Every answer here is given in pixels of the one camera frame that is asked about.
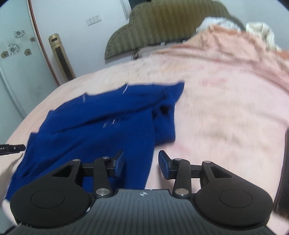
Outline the olive green padded headboard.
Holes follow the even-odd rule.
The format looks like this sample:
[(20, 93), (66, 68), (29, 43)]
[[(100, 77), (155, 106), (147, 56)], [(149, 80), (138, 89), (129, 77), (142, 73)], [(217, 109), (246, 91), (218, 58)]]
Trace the olive green padded headboard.
[(190, 38), (206, 17), (226, 18), (244, 30), (243, 23), (232, 16), (219, 1), (151, 1), (136, 5), (128, 24), (108, 40), (104, 58), (161, 42)]

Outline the pink bed blanket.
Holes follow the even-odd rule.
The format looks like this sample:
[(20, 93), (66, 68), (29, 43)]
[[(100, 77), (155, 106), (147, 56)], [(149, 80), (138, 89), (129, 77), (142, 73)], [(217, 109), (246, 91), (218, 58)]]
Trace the pink bed blanket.
[[(6, 193), (31, 133), (48, 113), (83, 94), (124, 85), (175, 85), (184, 90), (174, 107), (175, 141), (154, 148), (144, 189), (113, 189), (77, 221), (58, 228), (17, 223)], [(8, 234), (288, 234), (288, 219), (274, 212), (288, 128), (288, 54), (267, 51), (248, 33), (210, 26), (186, 41), (135, 61), (81, 76), (57, 88), (9, 138), (25, 151), (1, 156), (1, 206), (12, 221)], [(273, 200), (268, 223), (256, 228), (213, 224), (192, 200), (173, 196), (159, 151), (192, 165), (211, 161), (265, 190)]]

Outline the beige patterned pillow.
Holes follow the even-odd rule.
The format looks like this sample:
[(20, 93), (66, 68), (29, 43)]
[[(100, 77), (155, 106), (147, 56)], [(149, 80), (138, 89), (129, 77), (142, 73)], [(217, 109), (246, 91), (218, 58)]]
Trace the beige patterned pillow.
[(186, 42), (186, 40), (181, 40), (181, 41), (176, 41), (176, 42), (162, 42), (161, 44), (158, 44), (158, 45), (145, 46), (145, 47), (139, 48), (133, 53), (132, 60), (137, 60), (140, 58), (148, 57), (155, 51), (163, 50), (165, 48), (169, 48), (171, 46), (174, 46), (176, 44), (181, 44), (184, 42)]

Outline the frosted glass sliding door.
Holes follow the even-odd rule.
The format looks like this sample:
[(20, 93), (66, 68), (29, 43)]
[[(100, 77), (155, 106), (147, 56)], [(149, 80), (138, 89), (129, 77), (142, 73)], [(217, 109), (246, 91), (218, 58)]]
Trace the frosted glass sliding door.
[(1, 6), (1, 73), (24, 117), (57, 87), (32, 26), (27, 1), (6, 1)]

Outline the gold tower fan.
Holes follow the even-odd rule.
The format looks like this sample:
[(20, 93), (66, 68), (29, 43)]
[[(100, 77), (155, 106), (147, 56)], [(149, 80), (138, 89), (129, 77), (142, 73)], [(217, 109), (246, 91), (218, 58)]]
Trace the gold tower fan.
[(74, 70), (71, 67), (64, 46), (61, 42), (59, 34), (55, 33), (49, 36), (48, 41), (50, 43), (55, 60), (62, 72), (66, 81), (71, 81), (76, 78)]

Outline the blue knit sweater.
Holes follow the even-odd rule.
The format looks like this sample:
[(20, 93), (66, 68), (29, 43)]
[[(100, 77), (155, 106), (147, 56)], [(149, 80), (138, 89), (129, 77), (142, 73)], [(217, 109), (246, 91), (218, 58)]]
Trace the blue knit sweater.
[(113, 189), (144, 189), (154, 148), (175, 141), (174, 107), (184, 90), (175, 85), (124, 85), (99, 95), (83, 94), (50, 111), (31, 133), (23, 160), (12, 176), (6, 199), (63, 164), (92, 163), (123, 152)]

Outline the plaid fabric at bedside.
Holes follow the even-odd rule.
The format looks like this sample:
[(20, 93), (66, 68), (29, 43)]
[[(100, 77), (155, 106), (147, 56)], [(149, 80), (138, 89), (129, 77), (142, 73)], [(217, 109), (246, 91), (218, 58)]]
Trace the plaid fabric at bedside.
[(285, 150), (281, 177), (274, 199), (274, 212), (288, 219), (288, 128), (285, 134)]

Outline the cream crumpled comforter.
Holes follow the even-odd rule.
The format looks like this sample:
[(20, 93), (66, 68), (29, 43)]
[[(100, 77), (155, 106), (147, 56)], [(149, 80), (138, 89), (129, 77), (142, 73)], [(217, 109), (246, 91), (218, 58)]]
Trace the cream crumpled comforter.
[(245, 26), (246, 32), (258, 36), (266, 45), (267, 50), (281, 51), (276, 44), (275, 34), (271, 27), (264, 22), (248, 22)]

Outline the white wall socket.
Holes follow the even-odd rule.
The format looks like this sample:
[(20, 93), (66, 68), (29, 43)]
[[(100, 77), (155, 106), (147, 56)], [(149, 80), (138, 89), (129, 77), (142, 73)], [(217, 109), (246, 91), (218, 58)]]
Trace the white wall socket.
[(88, 26), (91, 26), (92, 24), (98, 23), (102, 21), (101, 16), (100, 15), (95, 15), (89, 19), (86, 20), (86, 23)]

